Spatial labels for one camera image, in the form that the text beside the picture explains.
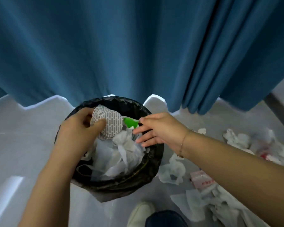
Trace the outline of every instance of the person's left hand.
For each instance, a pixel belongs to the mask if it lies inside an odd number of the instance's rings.
[[[106,119],[100,119],[90,126],[93,111],[93,108],[85,107],[61,124],[51,155],[56,161],[61,160],[76,166],[93,145],[106,126]]]

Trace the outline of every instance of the dark pants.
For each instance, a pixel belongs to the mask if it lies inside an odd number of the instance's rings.
[[[150,215],[145,227],[188,227],[184,219],[175,211],[164,210]]]

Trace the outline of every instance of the green plastic piece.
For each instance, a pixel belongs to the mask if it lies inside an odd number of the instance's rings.
[[[127,128],[131,128],[133,126],[133,128],[136,128],[138,126],[139,121],[135,121],[131,118],[123,118],[123,121],[125,123],[125,125],[127,126]]]

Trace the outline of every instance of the black trash can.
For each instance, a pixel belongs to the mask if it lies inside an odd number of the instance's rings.
[[[84,101],[82,104],[76,107],[68,115],[68,117],[77,113],[84,107],[94,108],[98,105],[103,105],[111,110],[119,112],[123,116],[133,119],[139,119],[151,114],[146,107],[135,100],[119,96],[109,96]],[[94,182],[91,181],[90,177],[83,176],[75,171],[71,182],[89,191],[100,202],[107,202],[116,198],[127,196],[152,181],[152,179],[158,173],[158,169],[163,157],[163,151],[164,144],[150,146],[149,152],[144,153],[141,163],[130,174],[119,175],[111,180]],[[87,161],[81,160],[77,167],[84,164],[87,164]]]

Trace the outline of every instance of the pink package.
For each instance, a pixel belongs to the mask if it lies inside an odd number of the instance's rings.
[[[190,180],[196,189],[203,189],[209,185],[215,183],[210,176],[208,176],[204,171],[195,171],[190,173]]]

